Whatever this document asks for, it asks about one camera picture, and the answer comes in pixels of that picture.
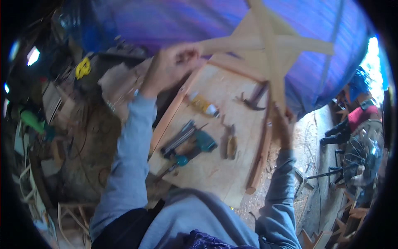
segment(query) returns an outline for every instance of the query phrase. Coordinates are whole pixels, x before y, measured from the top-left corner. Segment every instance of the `red shirt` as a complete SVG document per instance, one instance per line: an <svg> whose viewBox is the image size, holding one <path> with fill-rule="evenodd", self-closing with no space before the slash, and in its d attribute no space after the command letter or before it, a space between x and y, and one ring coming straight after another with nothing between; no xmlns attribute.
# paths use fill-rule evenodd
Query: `red shirt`
<svg viewBox="0 0 398 249"><path fill-rule="evenodd" d="M356 108L350 114L348 114L348 124L351 128L351 131L355 131L355 129L364 121L368 120L371 117L371 114L378 114L378 110L376 106L370 106L365 111L362 110L361 107Z"/></svg>

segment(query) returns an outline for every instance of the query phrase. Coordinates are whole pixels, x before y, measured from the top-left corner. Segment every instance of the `hand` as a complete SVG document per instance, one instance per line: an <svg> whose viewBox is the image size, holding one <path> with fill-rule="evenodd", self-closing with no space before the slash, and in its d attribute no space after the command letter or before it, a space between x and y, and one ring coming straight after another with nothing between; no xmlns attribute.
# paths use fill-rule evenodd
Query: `hand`
<svg viewBox="0 0 398 249"><path fill-rule="evenodd" d="M182 43L161 49L154 56L145 76L140 93L145 98L157 95L176 85L187 73L203 66L202 47L193 43Z"/></svg>
<svg viewBox="0 0 398 249"><path fill-rule="evenodd" d="M276 118L274 119L272 127L280 136L281 149L293 149L292 137L297 117L287 107L285 114L283 114L275 102L273 102L273 108L276 113Z"/></svg>

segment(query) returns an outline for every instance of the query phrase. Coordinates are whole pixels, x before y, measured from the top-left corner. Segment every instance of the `blue long sleeve shirt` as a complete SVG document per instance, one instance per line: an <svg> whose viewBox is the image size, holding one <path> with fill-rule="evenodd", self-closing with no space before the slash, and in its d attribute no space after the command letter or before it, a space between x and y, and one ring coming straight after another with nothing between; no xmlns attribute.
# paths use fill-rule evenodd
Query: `blue long sleeve shirt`
<svg viewBox="0 0 398 249"><path fill-rule="evenodd" d="M147 203L145 178L152 123L156 116L155 99L138 95L129 103L129 118L117 143L117 153L90 222L94 241L104 228L130 210ZM265 248L301 248L296 236L293 151L281 150L277 167L253 232L217 196L196 189L177 189L147 229L139 248L180 248L182 238L192 230L217 237L225 243Z"/></svg>

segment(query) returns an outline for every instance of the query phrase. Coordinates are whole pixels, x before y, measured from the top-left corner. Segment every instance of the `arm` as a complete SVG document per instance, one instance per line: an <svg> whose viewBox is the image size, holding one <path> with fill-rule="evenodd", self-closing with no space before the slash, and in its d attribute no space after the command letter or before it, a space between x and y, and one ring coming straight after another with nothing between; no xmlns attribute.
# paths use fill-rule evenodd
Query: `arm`
<svg viewBox="0 0 398 249"><path fill-rule="evenodd" d="M265 197L260 217L256 221L256 233L276 248L301 248L296 236L294 201L294 164L292 133L296 117L286 109L283 115L274 104L276 118L273 127L281 139L281 150Z"/></svg>
<svg viewBox="0 0 398 249"><path fill-rule="evenodd" d="M115 219L147 205L145 179L156 97L203 65L200 51L197 45L180 44L161 50L152 60L140 94L128 104L129 117L117 141L107 186L90 221L92 241Z"/></svg>

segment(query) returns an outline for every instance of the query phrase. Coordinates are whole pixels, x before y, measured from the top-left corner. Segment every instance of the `sleeve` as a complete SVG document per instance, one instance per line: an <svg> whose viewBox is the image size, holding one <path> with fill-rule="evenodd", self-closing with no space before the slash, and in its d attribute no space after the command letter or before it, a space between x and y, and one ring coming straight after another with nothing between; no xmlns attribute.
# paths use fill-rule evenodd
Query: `sleeve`
<svg viewBox="0 0 398 249"><path fill-rule="evenodd" d="M156 99L137 95L128 104L129 117L117 141L117 152L107 186L90 221L94 241L112 221L130 210L147 205L145 179L149 172L148 154Z"/></svg>
<svg viewBox="0 0 398 249"><path fill-rule="evenodd" d="M292 150L280 151L265 206L256 221L255 232L266 239L265 243L272 243L272 248L301 248L293 208L295 162Z"/></svg>

